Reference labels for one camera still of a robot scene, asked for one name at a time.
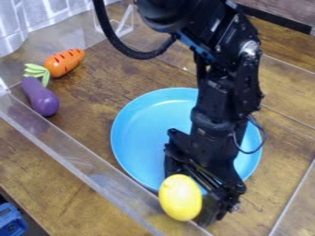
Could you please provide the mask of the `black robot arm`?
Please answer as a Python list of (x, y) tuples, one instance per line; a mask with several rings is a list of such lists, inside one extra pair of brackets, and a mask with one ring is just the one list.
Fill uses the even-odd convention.
[(148, 26), (195, 54), (196, 105), (191, 132), (167, 131), (165, 175), (183, 173), (207, 190), (197, 225), (209, 226), (239, 205), (244, 181), (235, 170), (245, 128), (260, 109), (260, 39), (231, 0), (137, 0)]

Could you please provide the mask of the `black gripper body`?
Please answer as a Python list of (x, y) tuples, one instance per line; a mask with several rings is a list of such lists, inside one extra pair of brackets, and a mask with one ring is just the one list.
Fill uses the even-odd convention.
[(219, 191), (225, 195), (227, 212), (231, 212), (240, 203), (239, 197), (245, 193), (244, 181), (233, 167), (239, 154), (237, 140), (228, 133), (201, 133), (193, 129), (191, 134), (169, 129), (165, 153), (183, 155), (188, 170), (205, 192)]

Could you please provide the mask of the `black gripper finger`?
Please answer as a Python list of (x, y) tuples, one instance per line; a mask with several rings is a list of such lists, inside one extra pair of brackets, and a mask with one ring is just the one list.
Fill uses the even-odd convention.
[(211, 191), (203, 197), (203, 207), (196, 218), (196, 224), (207, 228), (227, 214), (225, 195), (219, 191)]
[(175, 174), (188, 174), (188, 170), (183, 167), (185, 163), (185, 157), (183, 155), (165, 153), (165, 160), (164, 160), (164, 171), (165, 177), (169, 177)]

